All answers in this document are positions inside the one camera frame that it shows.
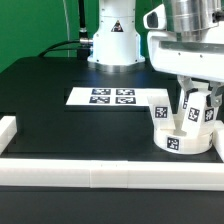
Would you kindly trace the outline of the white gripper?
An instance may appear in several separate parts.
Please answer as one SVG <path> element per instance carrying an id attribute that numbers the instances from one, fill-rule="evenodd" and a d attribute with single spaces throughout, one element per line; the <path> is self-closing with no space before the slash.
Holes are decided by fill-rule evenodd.
<path id="1" fill-rule="evenodd" d="M 143 17 L 143 23 L 149 30 L 147 45 L 153 68 L 178 75 L 184 99 L 198 91 L 190 77 L 209 80 L 207 106 L 221 106 L 224 6 L 221 3 L 162 3 Z"/>

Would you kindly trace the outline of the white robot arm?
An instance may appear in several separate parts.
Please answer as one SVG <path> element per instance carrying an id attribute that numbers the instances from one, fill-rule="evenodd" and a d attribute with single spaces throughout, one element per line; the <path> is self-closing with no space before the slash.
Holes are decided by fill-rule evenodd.
<path id="1" fill-rule="evenodd" d="M 145 61 L 135 29 L 136 0 L 99 0 L 99 28 L 89 65 L 107 72 L 127 71 Z M 221 0 L 162 0 L 143 17 L 151 65 L 174 74 L 186 92 L 192 78 L 207 80 L 209 106 L 224 94 L 224 10 Z"/>

